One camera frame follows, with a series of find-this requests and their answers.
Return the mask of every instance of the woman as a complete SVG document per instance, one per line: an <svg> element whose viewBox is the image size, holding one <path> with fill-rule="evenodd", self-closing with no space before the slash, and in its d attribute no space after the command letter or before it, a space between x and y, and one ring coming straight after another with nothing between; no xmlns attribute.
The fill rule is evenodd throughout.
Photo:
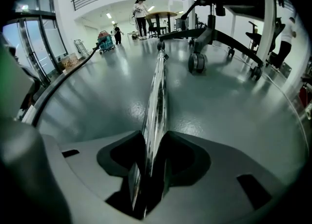
<svg viewBox="0 0 312 224"><path fill-rule="evenodd" d="M121 43L121 34L123 34L123 32L119 29L119 27L117 27L117 24L114 24L114 30L115 30L115 40L116 40L116 45L118 43Z"/></svg>
<svg viewBox="0 0 312 224"><path fill-rule="evenodd" d="M294 17L290 17L289 20L285 23L285 28L283 29L281 46L279 48L278 55L272 60L272 68L276 71L279 71L285 58L288 56L292 49L292 39L297 36L294 31L295 27Z"/></svg>
<svg viewBox="0 0 312 224"><path fill-rule="evenodd" d="M140 40L146 39L146 20L145 14L149 14L147 11L146 5L143 4L145 0L136 0L136 3L133 6L132 12L136 18L136 22L138 24L139 32L140 32Z"/></svg>

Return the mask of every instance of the metal rod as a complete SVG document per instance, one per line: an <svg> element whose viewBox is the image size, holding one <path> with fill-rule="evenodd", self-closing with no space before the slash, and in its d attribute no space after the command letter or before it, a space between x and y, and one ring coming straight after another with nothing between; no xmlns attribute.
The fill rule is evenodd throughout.
<svg viewBox="0 0 312 224"><path fill-rule="evenodd" d="M215 14L215 5L211 4L210 6L210 15L214 15Z"/></svg>
<svg viewBox="0 0 312 224"><path fill-rule="evenodd" d="M143 219L149 209L149 194L157 181L154 172L155 160L159 152L160 142L168 130L167 119L167 91L166 91L166 54L160 50L156 69L151 85L151 94L148 101L142 135L145 140L144 170L139 171L135 164L129 176L129 189L132 208L135 216Z"/></svg>

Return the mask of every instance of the chair leg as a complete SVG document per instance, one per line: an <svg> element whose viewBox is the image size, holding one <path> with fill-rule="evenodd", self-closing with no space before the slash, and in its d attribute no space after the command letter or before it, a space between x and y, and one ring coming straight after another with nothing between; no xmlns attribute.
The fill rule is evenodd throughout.
<svg viewBox="0 0 312 224"><path fill-rule="evenodd" d="M194 44L194 53L200 53L205 45L211 44L214 40L214 31L210 28L200 29L202 34L196 39Z"/></svg>
<svg viewBox="0 0 312 224"><path fill-rule="evenodd" d="M263 61L259 57L257 57L257 55L254 52L252 52L250 49L242 45L239 41L236 41L235 39L231 38L230 36L220 31L217 31L217 30L214 30L214 31L215 31L215 34L214 34L215 37L213 40L222 42L226 44L227 46L240 51L241 53L245 54L246 56L254 60L260 67L263 66Z"/></svg>
<svg viewBox="0 0 312 224"><path fill-rule="evenodd" d="M185 31L176 31L176 32L171 32L167 33L164 35L159 36L159 40L168 40L168 39L177 39L177 38L198 38L205 29L193 29L193 30L185 30Z"/></svg>

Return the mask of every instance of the ceiling light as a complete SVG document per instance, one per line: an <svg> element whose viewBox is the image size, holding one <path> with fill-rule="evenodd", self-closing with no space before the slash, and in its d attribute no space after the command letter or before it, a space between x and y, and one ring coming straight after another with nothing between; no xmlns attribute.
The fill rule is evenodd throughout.
<svg viewBox="0 0 312 224"><path fill-rule="evenodd" d="M151 11L154 9L155 6L151 6L147 11Z"/></svg>

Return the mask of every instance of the white shirt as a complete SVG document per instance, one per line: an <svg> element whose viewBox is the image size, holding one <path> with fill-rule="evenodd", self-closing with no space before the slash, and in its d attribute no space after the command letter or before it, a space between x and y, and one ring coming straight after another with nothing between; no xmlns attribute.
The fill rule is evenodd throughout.
<svg viewBox="0 0 312 224"><path fill-rule="evenodd" d="M147 14L147 7L143 3L142 4L135 3L132 11L134 12L136 18L143 18L145 17L144 11Z"/></svg>
<svg viewBox="0 0 312 224"><path fill-rule="evenodd" d="M293 28L294 28L294 23L291 20L288 20L288 22L285 25L284 30L282 31L282 41L290 43L290 44L292 43Z"/></svg>

